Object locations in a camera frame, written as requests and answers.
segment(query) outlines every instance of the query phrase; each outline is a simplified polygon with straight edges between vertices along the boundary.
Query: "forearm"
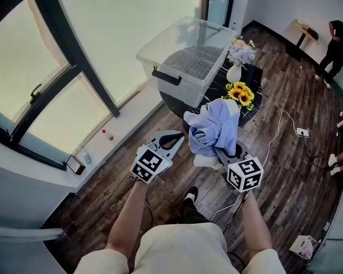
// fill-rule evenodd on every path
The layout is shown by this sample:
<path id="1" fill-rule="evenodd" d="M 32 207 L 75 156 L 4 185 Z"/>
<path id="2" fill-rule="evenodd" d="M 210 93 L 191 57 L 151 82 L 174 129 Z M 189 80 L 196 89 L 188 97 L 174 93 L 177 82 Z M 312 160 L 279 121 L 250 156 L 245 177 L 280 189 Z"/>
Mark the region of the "forearm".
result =
<path id="1" fill-rule="evenodd" d="M 106 248 L 114 249 L 127 258 L 131 256 L 141 226 L 146 191 L 146 183 L 135 182 L 130 196 L 109 233 Z"/>
<path id="2" fill-rule="evenodd" d="M 272 238 L 252 192 L 243 204 L 242 219 L 249 259 L 265 249 L 272 249 Z"/>
<path id="3" fill-rule="evenodd" d="M 334 27 L 333 27 L 333 25 L 331 23 L 329 23 L 329 31 L 330 31 L 330 35 L 332 37 L 334 37 Z"/>

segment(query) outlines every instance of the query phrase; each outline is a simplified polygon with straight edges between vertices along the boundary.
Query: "plastic storage box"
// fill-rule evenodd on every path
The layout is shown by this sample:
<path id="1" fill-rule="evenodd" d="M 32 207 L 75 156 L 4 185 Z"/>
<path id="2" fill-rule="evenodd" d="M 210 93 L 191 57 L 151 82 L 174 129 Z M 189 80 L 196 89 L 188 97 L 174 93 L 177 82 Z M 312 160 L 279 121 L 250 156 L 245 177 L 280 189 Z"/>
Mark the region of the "plastic storage box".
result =
<path id="1" fill-rule="evenodd" d="M 198 107 L 235 36 L 226 27 L 183 17 L 143 47 L 136 58 L 160 92 Z"/>

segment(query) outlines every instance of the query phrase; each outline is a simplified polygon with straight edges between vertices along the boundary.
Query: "wooden floor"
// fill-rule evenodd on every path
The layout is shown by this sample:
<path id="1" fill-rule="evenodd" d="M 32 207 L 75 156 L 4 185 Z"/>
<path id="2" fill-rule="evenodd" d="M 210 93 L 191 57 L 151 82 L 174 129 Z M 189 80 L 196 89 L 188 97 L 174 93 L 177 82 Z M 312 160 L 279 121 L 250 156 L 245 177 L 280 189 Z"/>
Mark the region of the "wooden floor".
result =
<path id="1" fill-rule="evenodd" d="M 257 115 L 239 128 L 238 138 L 252 155 L 264 161 L 269 141 L 277 133 L 282 110 L 295 120 L 296 127 L 310 129 L 306 140 L 311 155 L 322 152 L 316 162 L 324 166 L 330 153 L 343 149 L 343 134 L 336 136 L 338 113 L 343 99 L 322 82 L 316 82 L 314 66 L 305 59 L 299 63 L 285 53 L 285 45 L 259 26 L 245 30 L 244 40 L 252 39 L 258 48 L 254 65 L 263 69 L 264 97 Z M 181 120 L 162 106 L 91 178 L 77 196 L 70 197 L 46 222 L 45 227 L 62 227 L 67 238 L 46 243 L 68 273 L 73 272 L 80 258 L 105 246 L 108 233 L 117 218 L 132 184 L 129 167 L 139 146 L 159 130 L 183 131 Z M 295 136 L 292 122 L 283 115 L 281 133 L 272 144 L 265 169 L 264 182 L 256 190 L 261 212 L 272 234 L 287 273 L 300 273 L 304 262 L 289 252 L 297 235 L 311 235 L 319 240 L 327 220 L 337 207 L 338 178 L 313 166 L 305 154 L 303 140 Z M 213 213 L 231 204 L 235 192 L 229 192 L 222 177 L 208 168 L 193 166 L 187 141 L 173 159 L 173 167 L 149 186 L 147 199 L 154 225 L 165 223 L 178 209 L 186 189 L 200 189 L 197 208 L 210 218 Z M 232 211 L 221 212 L 214 221 L 225 228 Z M 229 251 L 247 262 L 241 213 L 225 233 Z M 145 208 L 142 231 L 150 224 Z M 233 265 L 242 270 L 238 261 Z"/>

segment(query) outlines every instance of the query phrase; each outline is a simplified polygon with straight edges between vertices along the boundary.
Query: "white vase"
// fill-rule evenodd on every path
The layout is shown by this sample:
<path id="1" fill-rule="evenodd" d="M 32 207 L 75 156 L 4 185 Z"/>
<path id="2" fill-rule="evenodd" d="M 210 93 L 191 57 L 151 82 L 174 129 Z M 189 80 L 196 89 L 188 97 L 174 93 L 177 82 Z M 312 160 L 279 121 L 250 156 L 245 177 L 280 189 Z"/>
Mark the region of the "white vase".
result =
<path id="1" fill-rule="evenodd" d="M 241 78 L 241 66 L 233 65 L 226 74 L 228 82 L 234 83 L 240 81 Z"/>

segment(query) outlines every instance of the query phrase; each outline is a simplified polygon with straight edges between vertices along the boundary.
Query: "white shirt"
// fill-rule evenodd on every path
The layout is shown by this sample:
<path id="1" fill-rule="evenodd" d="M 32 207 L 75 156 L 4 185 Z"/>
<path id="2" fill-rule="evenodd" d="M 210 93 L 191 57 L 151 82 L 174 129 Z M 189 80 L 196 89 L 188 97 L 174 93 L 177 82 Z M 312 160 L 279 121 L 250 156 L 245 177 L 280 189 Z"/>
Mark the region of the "white shirt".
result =
<path id="1" fill-rule="evenodd" d="M 159 225 L 141 239 L 136 274 L 237 274 L 226 254 L 226 241 L 213 223 Z M 84 256 L 75 274 L 128 274 L 127 258 L 112 249 Z M 243 274 L 284 274 L 277 252 L 266 249 L 252 258 Z"/>

